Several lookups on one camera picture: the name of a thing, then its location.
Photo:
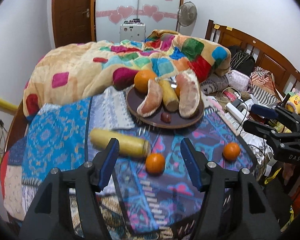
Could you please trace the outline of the small mandarin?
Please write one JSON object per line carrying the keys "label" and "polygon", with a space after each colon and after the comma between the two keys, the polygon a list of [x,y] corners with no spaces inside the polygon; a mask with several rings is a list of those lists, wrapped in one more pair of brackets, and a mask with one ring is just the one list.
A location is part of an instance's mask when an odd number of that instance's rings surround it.
{"label": "small mandarin", "polygon": [[230,142],[226,144],[223,148],[223,157],[227,161],[235,161],[237,157],[240,155],[241,149],[239,144],[236,142]]}
{"label": "small mandarin", "polygon": [[165,157],[160,153],[151,153],[146,158],[145,167],[149,174],[162,174],[165,169]]}

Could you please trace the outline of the pomelo segment with rind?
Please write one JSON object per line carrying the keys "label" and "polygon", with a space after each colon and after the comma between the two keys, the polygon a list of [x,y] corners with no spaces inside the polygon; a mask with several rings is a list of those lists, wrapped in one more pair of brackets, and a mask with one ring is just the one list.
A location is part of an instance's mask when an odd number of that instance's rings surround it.
{"label": "pomelo segment with rind", "polygon": [[193,70],[180,72],[175,77],[179,88],[179,114],[184,119],[191,118],[201,102],[199,81]]}

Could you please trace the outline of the peeled pomelo segment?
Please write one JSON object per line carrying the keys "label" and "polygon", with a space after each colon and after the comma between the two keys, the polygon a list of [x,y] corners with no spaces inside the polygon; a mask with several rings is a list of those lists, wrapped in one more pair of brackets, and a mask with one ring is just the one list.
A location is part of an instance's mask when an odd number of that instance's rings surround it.
{"label": "peeled pomelo segment", "polygon": [[148,92],[142,103],[139,104],[136,112],[139,116],[146,118],[151,116],[161,105],[163,97],[162,87],[150,79],[148,81]]}

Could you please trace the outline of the large orange with sticker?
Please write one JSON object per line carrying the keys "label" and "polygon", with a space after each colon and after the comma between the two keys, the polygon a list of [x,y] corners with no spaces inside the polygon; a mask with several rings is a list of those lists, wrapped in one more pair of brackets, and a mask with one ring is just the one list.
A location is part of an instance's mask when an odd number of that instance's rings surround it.
{"label": "large orange with sticker", "polygon": [[148,90],[148,81],[157,77],[155,72],[151,70],[140,70],[134,77],[134,86],[140,93],[146,94]]}

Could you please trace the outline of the white power strip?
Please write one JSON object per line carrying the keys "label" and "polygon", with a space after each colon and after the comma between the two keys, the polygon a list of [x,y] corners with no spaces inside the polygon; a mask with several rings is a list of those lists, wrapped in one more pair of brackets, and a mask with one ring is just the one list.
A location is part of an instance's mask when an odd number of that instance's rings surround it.
{"label": "white power strip", "polygon": [[226,104],[226,110],[240,123],[242,124],[248,119],[249,111],[244,103],[241,103],[239,107],[235,107],[231,102]]}

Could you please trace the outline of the yellow plush chick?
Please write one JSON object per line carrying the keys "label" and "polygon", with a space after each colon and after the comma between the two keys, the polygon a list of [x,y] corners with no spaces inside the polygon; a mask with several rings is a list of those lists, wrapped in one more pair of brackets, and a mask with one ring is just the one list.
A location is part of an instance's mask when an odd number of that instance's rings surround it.
{"label": "yellow plush chick", "polygon": [[291,96],[285,105],[285,109],[300,115],[300,96],[298,94]]}

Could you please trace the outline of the wooden headboard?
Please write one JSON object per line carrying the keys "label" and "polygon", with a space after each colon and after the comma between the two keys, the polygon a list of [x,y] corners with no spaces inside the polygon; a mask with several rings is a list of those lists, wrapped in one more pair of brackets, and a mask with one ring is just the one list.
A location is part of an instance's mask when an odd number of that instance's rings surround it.
{"label": "wooden headboard", "polygon": [[255,66],[272,72],[277,91],[284,95],[300,88],[300,72],[280,52],[238,29],[208,20],[205,39],[225,47],[238,46],[255,59]]}

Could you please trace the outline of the pink quilted pouch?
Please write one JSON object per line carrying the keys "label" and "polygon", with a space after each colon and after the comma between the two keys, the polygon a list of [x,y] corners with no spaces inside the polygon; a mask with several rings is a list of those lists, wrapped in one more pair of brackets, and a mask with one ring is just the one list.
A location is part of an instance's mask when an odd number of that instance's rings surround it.
{"label": "pink quilted pouch", "polygon": [[248,90],[250,77],[237,70],[231,70],[228,73],[229,86],[238,90],[239,92],[246,92]]}

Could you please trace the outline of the black striped bag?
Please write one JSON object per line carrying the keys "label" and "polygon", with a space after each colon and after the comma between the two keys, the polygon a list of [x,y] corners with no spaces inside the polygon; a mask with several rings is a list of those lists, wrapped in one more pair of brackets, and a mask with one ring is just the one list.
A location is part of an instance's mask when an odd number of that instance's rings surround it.
{"label": "black striped bag", "polygon": [[250,76],[255,68],[255,59],[239,46],[229,46],[231,53],[230,67],[246,76]]}

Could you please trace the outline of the grey patterned pillow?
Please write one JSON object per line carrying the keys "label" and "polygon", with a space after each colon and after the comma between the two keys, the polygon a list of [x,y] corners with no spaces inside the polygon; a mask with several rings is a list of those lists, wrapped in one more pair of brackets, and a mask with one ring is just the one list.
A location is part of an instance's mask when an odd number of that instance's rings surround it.
{"label": "grey patterned pillow", "polygon": [[222,91],[229,85],[228,75],[218,76],[216,74],[212,74],[205,81],[203,81],[201,86],[201,91],[205,95],[209,95],[214,92]]}

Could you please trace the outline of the patterned purple blue cloth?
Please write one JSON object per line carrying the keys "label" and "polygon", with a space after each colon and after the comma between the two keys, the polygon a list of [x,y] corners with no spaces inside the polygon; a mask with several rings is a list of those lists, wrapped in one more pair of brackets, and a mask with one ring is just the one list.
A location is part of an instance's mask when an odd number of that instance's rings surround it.
{"label": "patterned purple blue cloth", "polygon": [[[252,169],[256,158],[235,130],[223,120],[220,105],[203,96],[204,114],[183,129],[159,129],[134,119],[127,109],[126,91],[107,88],[102,94],[64,106],[45,104],[30,122],[28,132],[6,152],[0,167],[4,207],[23,220],[32,200],[53,167],[73,170],[93,160],[100,149],[90,132],[104,129],[149,141],[151,151],[165,157],[165,169],[147,173],[144,158],[118,157],[108,186],[97,194],[113,239],[183,238],[193,228],[204,195],[192,185],[180,152],[187,137],[209,161],[228,170]],[[223,148],[236,142],[235,161]]]}

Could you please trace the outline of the dark purple plate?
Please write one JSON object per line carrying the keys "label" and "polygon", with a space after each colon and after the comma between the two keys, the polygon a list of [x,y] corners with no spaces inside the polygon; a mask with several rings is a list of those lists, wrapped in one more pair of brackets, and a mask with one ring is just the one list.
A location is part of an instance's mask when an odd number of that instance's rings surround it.
{"label": "dark purple plate", "polygon": [[127,109],[130,113],[139,121],[148,125],[164,128],[164,129],[179,129],[192,126],[196,124],[204,114],[204,104],[201,100],[198,109],[194,115],[188,119],[184,119],[180,116],[179,111],[170,113],[168,112],[163,102],[160,107],[151,115],[146,118],[141,117],[137,113],[137,107],[144,100],[145,95],[139,93],[134,87],[132,87],[126,95]]}

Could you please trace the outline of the colourful patchwork blanket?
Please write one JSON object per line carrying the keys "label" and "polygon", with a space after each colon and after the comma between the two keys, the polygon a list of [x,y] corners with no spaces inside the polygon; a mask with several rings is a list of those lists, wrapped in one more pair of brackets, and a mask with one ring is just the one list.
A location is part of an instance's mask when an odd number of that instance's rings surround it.
{"label": "colourful patchwork blanket", "polygon": [[191,69],[199,82],[225,75],[230,50],[210,40],[154,30],[144,41],[73,43],[48,52],[35,66],[23,93],[23,113],[32,120],[46,103],[66,105],[112,86],[115,70],[152,70],[171,77]]}

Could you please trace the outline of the standing electric fan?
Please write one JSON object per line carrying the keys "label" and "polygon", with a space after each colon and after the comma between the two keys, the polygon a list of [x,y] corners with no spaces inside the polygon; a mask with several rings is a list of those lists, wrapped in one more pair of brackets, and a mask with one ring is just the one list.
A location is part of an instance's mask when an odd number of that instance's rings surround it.
{"label": "standing electric fan", "polygon": [[197,18],[197,7],[191,1],[183,3],[177,12],[177,31],[181,27],[188,27],[195,22]]}

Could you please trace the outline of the sliding wardrobe with hearts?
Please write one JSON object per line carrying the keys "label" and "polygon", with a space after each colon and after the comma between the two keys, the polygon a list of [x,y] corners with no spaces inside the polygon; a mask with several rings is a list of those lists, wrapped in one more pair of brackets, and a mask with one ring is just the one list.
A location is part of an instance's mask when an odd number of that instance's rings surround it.
{"label": "sliding wardrobe with hearts", "polygon": [[120,25],[138,19],[146,37],[155,29],[177,29],[177,12],[183,0],[96,0],[96,40],[120,41]]}

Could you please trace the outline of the white box appliance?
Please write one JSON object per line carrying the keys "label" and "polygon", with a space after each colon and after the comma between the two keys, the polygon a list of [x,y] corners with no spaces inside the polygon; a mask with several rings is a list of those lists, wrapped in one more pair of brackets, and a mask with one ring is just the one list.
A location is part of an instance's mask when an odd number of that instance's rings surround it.
{"label": "white box appliance", "polygon": [[125,21],[120,25],[120,41],[144,41],[146,39],[146,25],[140,21]]}

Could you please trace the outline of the brown wooden door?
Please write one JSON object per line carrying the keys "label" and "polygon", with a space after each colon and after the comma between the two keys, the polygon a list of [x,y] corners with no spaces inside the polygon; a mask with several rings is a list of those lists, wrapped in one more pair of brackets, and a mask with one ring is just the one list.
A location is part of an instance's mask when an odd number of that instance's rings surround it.
{"label": "brown wooden door", "polygon": [[51,0],[56,47],[95,40],[93,2],[94,0]]}

